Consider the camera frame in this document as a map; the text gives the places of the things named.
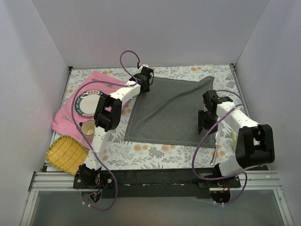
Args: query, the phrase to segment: floral tablecloth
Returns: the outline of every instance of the floral tablecloth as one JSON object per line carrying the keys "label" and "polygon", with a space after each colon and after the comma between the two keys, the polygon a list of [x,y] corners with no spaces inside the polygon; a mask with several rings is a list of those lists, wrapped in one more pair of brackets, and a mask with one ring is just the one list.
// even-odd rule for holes
{"label": "floral tablecloth", "polygon": [[[129,79],[129,75],[122,68],[72,70],[64,102],[94,70],[123,81]],[[136,68],[129,68],[128,70],[131,73],[137,72]],[[215,90],[227,89],[238,93],[228,65],[155,67],[155,76],[170,79],[199,81],[209,75],[214,77]],[[234,103],[240,103],[240,100],[233,94],[220,94],[228,95]],[[106,149],[101,153],[102,161],[111,170],[191,168],[195,147],[135,143],[123,140],[134,102],[135,98],[128,103],[121,113],[120,124],[110,136]],[[233,142],[230,139],[232,129],[224,122],[219,127],[222,128],[222,133],[216,163],[225,161],[234,154]],[[200,148],[196,158],[196,167],[210,167],[209,162],[213,151],[213,148]]]}

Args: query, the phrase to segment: gray towel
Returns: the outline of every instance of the gray towel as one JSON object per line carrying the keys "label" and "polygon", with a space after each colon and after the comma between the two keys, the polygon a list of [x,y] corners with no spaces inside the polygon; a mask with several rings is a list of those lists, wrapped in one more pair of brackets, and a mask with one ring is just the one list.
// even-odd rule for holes
{"label": "gray towel", "polygon": [[[165,145],[198,146],[206,131],[198,134],[198,111],[204,109],[203,94],[213,89],[214,77],[201,81],[154,78],[150,92],[138,95],[125,141]],[[215,147],[211,134],[202,147]]]}

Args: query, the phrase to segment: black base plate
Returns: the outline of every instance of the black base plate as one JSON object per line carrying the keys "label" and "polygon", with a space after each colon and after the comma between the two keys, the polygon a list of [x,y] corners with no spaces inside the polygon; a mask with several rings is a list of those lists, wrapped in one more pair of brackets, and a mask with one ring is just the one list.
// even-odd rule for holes
{"label": "black base plate", "polygon": [[[211,174],[212,168],[196,169],[198,174]],[[196,181],[191,169],[148,169],[148,170],[113,170],[118,182],[118,197],[197,197],[210,199],[210,187],[216,183]],[[114,181],[109,172],[102,171],[102,198],[114,198]],[[240,187],[240,182],[230,179],[231,187]],[[92,189],[74,177],[73,188]]]}

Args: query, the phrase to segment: small cup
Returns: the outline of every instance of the small cup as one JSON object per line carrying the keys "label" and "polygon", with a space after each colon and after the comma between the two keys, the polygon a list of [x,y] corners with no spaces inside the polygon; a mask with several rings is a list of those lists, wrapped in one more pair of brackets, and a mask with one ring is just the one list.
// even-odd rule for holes
{"label": "small cup", "polygon": [[93,136],[94,136],[95,121],[94,120],[88,120],[84,123],[80,122],[79,126],[81,127],[81,131],[83,132],[85,137],[91,143],[92,140],[93,140]]}

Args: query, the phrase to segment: blue-rimmed plate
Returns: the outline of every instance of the blue-rimmed plate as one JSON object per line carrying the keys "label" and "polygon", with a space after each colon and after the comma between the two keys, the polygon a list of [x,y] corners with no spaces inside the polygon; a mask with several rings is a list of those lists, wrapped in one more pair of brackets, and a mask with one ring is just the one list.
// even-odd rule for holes
{"label": "blue-rimmed plate", "polygon": [[83,92],[75,101],[76,112],[85,117],[94,116],[100,95],[101,91],[96,89]]}

